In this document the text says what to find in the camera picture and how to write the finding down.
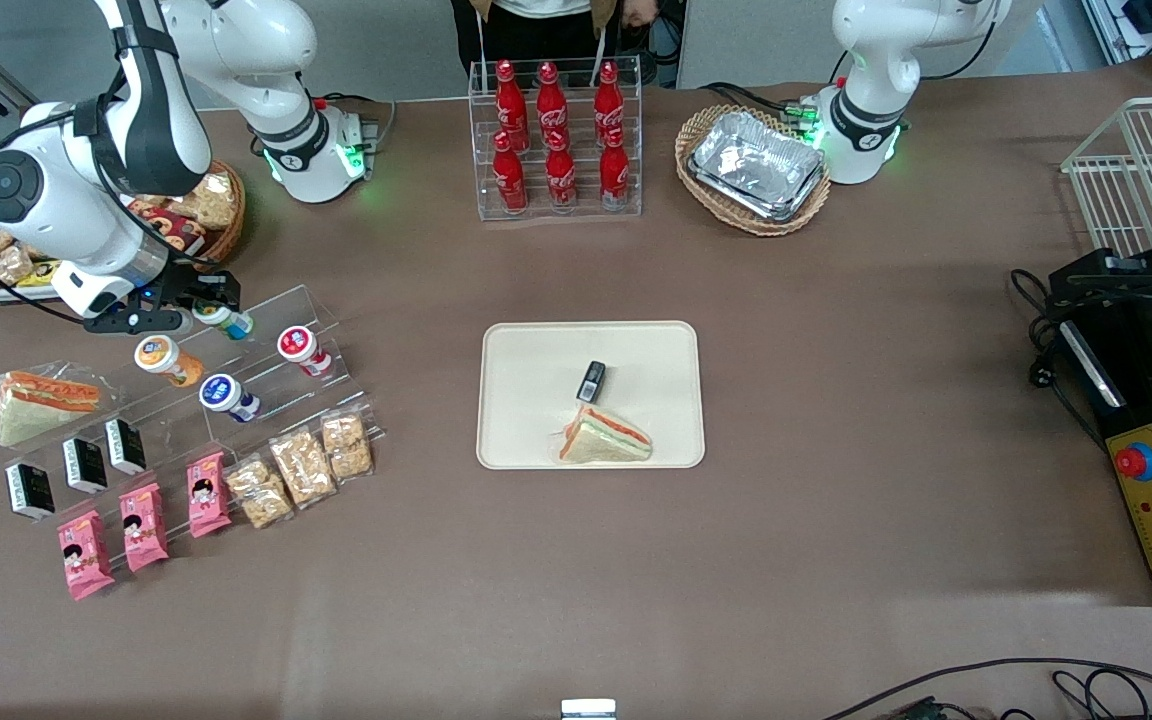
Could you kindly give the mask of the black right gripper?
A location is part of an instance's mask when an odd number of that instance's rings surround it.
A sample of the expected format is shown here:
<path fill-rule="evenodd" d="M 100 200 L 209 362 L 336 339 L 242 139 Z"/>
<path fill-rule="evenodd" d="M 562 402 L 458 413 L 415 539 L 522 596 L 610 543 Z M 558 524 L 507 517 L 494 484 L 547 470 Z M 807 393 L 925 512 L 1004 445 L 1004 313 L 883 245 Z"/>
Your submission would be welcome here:
<path fill-rule="evenodd" d="M 194 314 L 215 314 L 217 305 L 241 311 L 241 283 L 230 272 L 194 263 L 169 263 L 162 273 L 141 288 L 141 306 L 160 310 L 183 306 Z"/>

